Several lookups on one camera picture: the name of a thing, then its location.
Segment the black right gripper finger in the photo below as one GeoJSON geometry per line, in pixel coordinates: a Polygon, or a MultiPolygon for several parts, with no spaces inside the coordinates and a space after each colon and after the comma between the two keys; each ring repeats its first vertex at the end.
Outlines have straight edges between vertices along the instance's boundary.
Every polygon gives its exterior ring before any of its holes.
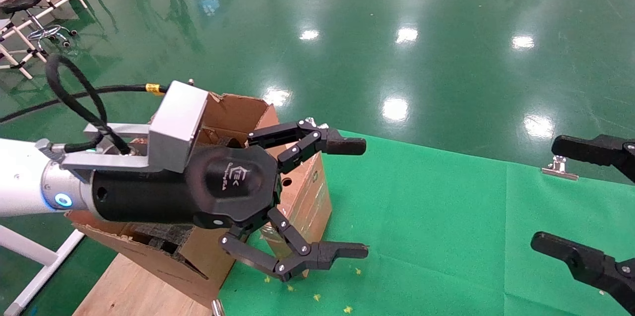
{"type": "Polygon", "coordinates": [[[533,235],[531,248],[564,262],[574,280],[610,294],[629,314],[635,313],[634,258],[617,262],[599,249],[546,232],[533,235]]]}
{"type": "Polygon", "coordinates": [[[552,144],[552,153],[589,164],[612,166],[628,180],[635,182],[635,142],[611,135],[580,139],[559,135],[552,144]]]}

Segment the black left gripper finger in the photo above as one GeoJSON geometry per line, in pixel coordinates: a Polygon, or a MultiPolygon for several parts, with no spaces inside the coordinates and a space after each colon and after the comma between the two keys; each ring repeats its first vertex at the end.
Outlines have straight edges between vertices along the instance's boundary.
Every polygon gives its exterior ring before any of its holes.
{"type": "Polygon", "coordinates": [[[306,270],[329,270],[338,258],[363,259],[368,256],[368,246],[353,242],[320,241],[308,243],[298,230],[277,208],[267,212],[265,221],[270,222],[284,239],[292,253],[287,258],[277,259],[240,240],[246,230],[232,226],[219,239],[220,247],[231,257],[247,266],[288,282],[306,270]]]}
{"type": "Polygon", "coordinates": [[[319,152],[359,156],[367,150],[365,139],[344,137],[335,128],[319,128],[306,120],[254,130],[248,133],[247,142],[249,146],[263,149],[292,144],[277,156],[277,169],[281,174],[293,171],[319,152]]]}

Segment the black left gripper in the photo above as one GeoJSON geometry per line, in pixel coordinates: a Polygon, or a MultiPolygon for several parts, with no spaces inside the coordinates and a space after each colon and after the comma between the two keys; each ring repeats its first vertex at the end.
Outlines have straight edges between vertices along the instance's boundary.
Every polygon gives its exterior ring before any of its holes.
{"type": "Polygon", "coordinates": [[[113,222],[253,230],[280,201],[278,162],[265,149],[195,148],[183,172],[97,171],[97,214],[113,222]]]}

